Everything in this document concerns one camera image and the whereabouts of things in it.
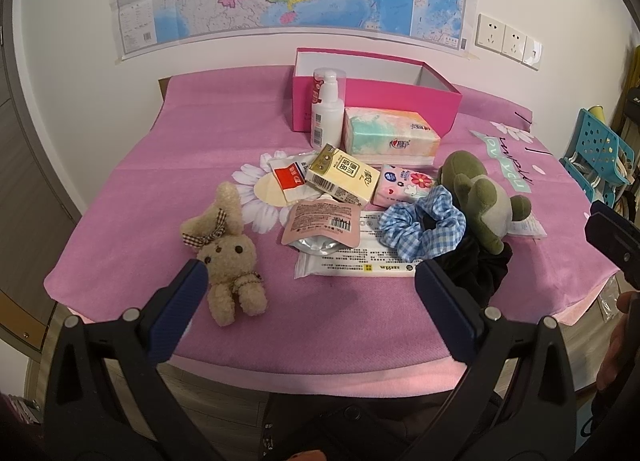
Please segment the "person's right hand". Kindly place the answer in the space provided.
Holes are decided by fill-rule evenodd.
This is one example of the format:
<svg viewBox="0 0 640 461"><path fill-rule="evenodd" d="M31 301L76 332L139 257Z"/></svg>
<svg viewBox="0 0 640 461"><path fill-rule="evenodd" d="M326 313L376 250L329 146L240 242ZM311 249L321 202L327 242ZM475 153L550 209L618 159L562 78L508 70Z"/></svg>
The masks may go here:
<svg viewBox="0 0 640 461"><path fill-rule="evenodd" d="M616 302L617 309L622 313L622 317L620 317L620 321L611 334L608 350L597 374L596 386L598 392L603 392L608 385L611 385L615 381L617 374L620 373L620 369L622 369L620 355L622 355L626 340L629 311L631 303L638 297L638 291L629 291L622 293Z"/></svg>

